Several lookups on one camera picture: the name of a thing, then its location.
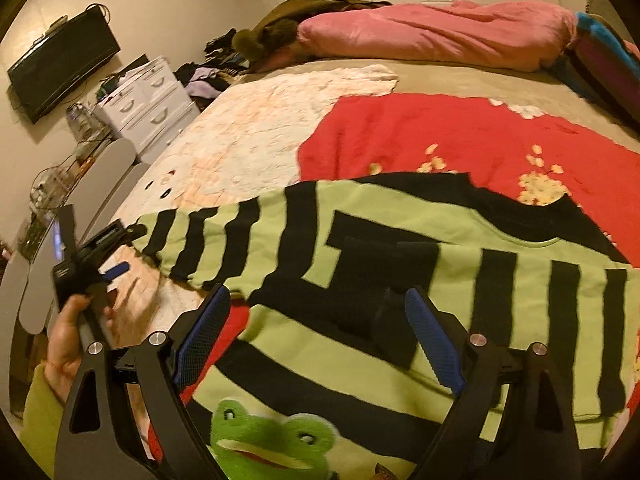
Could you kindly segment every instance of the black stripe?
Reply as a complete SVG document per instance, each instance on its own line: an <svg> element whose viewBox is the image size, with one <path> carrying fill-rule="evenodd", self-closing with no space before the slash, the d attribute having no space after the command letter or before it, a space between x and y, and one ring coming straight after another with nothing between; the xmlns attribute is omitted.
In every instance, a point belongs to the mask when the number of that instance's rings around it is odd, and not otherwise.
<svg viewBox="0 0 640 480"><path fill-rule="evenodd" d="M150 256L157 264L159 263L158 252L166 245L166 238L169 235L171 226L174 224L176 211L175 209L167 209L158 213L149 242L142 249L142 254Z"/></svg>
<svg viewBox="0 0 640 480"><path fill-rule="evenodd" d="M396 245L392 287L404 293L420 285L428 293L439 256L440 244L400 242Z"/></svg>
<svg viewBox="0 0 640 480"><path fill-rule="evenodd" d="M213 413L211 413L207 408L203 405L196 402L196 400L189 399L185 404L185 408L187 409L187 413L189 413L189 417L193 422L193 425L196 427L200 438L204 441L208 446L211 445L211 419L213 418Z"/></svg>
<svg viewBox="0 0 640 480"><path fill-rule="evenodd" d="M278 266L274 274L301 278L311 267L318 237L318 200L316 182L302 182L284 190L287 223L280 237Z"/></svg>
<svg viewBox="0 0 640 480"><path fill-rule="evenodd" d="M417 463L440 427L330 390L293 373L245 341L234 341L216 367L272 410L285 416L321 416L341 436L376 454Z"/></svg>
<svg viewBox="0 0 640 480"><path fill-rule="evenodd" d="M225 226L226 245L220 270L213 280L202 284L204 290L211 290L216 283L224 283L229 278L242 274L249 251L251 227L259 218L260 205L257 198L238 204L238 216Z"/></svg>
<svg viewBox="0 0 640 480"><path fill-rule="evenodd" d="M518 255L482 250L476 276L471 333L486 336L494 344L509 346L513 328L513 280Z"/></svg>
<svg viewBox="0 0 640 480"><path fill-rule="evenodd" d="M370 322L375 316L377 303L363 304L361 289L333 290L317 286L307 280L272 275L269 282L255 290L249 305L263 304L329 339L350 346L366 354L384 359L379 348L371 341ZM355 323L355 316L347 319L345 312L359 312L362 319Z"/></svg>
<svg viewBox="0 0 640 480"><path fill-rule="evenodd" d="M578 286L580 267L566 262L551 263L548 291L549 351L574 398L575 349L578 345Z"/></svg>
<svg viewBox="0 0 640 480"><path fill-rule="evenodd" d="M469 207L468 196L460 192L460 186L470 185L469 177L465 173L383 173L355 178L354 181L394 189L428 202Z"/></svg>
<svg viewBox="0 0 640 480"><path fill-rule="evenodd" d="M620 379L625 337L625 269L607 269L602 314L604 334L602 374L598 384L600 412L611 416L625 407L625 387Z"/></svg>
<svg viewBox="0 0 640 480"><path fill-rule="evenodd" d="M383 244L397 244L398 242L437 242L435 238L425 235L390 227L352 216L342 211L334 212L334 222L326 240L329 247L341 249L347 238L357 238L369 242L380 242Z"/></svg>
<svg viewBox="0 0 640 480"><path fill-rule="evenodd" d="M178 254L169 278L186 282L196 271L204 251L204 221L215 216L217 212L217 207L209 207L189 213L186 243L184 249Z"/></svg>
<svg viewBox="0 0 640 480"><path fill-rule="evenodd" d="M414 243L423 253L436 244ZM389 290L393 274L421 280L414 259L395 245L347 238L329 284L330 319L345 332L371 341L376 356L408 370L415 357L417 340L404 313L404 294ZM423 285L412 280L412 286Z"/></svg>

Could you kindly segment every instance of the green sleeve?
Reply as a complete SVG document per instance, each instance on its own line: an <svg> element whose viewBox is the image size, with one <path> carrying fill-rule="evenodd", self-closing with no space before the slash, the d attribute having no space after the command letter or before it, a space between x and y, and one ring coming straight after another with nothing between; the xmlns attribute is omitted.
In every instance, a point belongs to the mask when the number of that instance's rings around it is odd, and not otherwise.
<svg viewBox="0 0 640 480"><path fill-rule="evenodd" d="M62 412L62 405L44 378L44 365L39 365L27 395L20 441L49 478L53 478Z"/></svg>

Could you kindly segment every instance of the television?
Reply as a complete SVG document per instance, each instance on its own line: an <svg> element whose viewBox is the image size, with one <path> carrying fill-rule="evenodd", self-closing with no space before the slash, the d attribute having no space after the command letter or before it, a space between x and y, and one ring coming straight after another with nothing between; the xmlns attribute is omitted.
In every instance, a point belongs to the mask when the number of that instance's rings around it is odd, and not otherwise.
<svg viewBox="0 0 640 480"><path fill-rule="evenodd" d="M100 6L90 6L35 43L8 75L35 124L119 51Z"/></svg>

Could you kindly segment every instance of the dresser drawer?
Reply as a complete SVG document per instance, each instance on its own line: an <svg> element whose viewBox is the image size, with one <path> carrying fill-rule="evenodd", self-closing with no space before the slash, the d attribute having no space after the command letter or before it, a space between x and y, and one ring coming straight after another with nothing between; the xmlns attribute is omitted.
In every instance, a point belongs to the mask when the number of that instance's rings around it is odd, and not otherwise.
<svg viewBox="0 0 640 480"><path fill-rule="evenodd" d="M120 133L140 151L170 123L172 116L184 110L190 103L191 99L182 85L175 82L148 111L127 123Z"/></svg>
<svg viewBox="0 0 640 480"><path fill-rule="evenodd" d="M147 164L153 164L199 114L198 107L195 103L191 103L183 111L172 117L171 124L168 124L161 132L158 132L156 137L140 152L140 159Z"/></svg>
<svg viewBox="0 0 640 480"><path fill-rule="evenodd" d="M149 102L149 98L143 88L135 84L135 82L124 85L117 93L112 95L113 98L98 106L96 111L102 116L103 120L117 130L120 130L136 115L142 113Z"/></svg>
<svg viewBox="0 0 640 480"><path fill-rule="evenodd" d="M177 79L166 61L159 63L140 76L140 84L149 100L156 99L175 82Z"/></svg>

